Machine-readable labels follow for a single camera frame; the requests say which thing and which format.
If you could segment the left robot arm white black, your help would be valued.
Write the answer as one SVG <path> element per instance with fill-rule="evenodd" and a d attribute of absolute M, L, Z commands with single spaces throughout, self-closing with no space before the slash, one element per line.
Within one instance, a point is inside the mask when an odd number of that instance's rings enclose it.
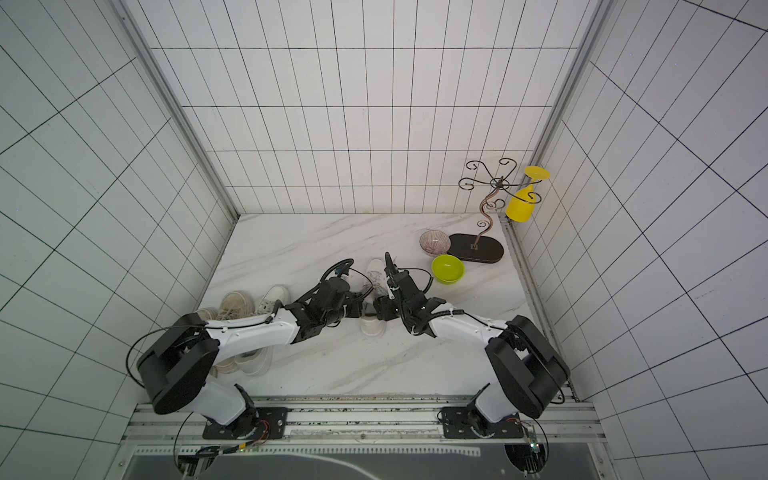
<path fill-rule="evenodd" d="M 137 359 L 136 367 L 158 415 L 197 413 L 228 430 L 255 422 L 247 392 L 210 374 L 214 365 L 264 348 L 312 338 L 345 317 L 359 318 L 375 283 L 355 292 L 345 276 L 354 261 L 330 267 L 318 284 L 295 302 L 277 302 L 267 314 L 232 321 L 206 321 L 196 313 L 180 317 Z"/>

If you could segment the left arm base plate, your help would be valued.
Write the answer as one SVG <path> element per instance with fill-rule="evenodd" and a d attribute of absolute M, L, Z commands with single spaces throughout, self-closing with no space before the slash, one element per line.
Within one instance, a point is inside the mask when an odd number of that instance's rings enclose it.
<path fill-rule="evenodd" d="M 202 437 L 205 440 L 251 441 L 282 439 L 287 423 L 288 408 L 247 407 L 228 425 L 208 419 Z"/>

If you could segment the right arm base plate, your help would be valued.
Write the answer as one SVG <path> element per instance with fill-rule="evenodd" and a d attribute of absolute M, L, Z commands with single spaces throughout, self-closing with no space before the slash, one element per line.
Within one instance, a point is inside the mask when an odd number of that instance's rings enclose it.
<path fill-rule="evenodd" d="M 469 406 L 443 407 L 437 413 L 437 420 L 446 439 L 523 439 L 527 433 L 517 414 L 490 422 Z"/>

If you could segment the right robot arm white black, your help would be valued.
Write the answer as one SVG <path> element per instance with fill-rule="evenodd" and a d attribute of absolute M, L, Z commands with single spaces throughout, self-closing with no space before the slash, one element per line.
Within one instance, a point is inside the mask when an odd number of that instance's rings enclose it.
<path fill-rule="evenodd" d="M 390 303 L 410 334 L 458 342 L 483 351 L 488 358 L 495 380 L 482 387 L 468 405 L 475 430 L 516 414 L 536 420 L 549 405 L 565 401 L 563 387 L 570 369 L 529 318 L 518 315 L 508 321 L 492 320 L 441 298 L 429 298 L 389 253 L 384 256 L 384 273 Z"/>

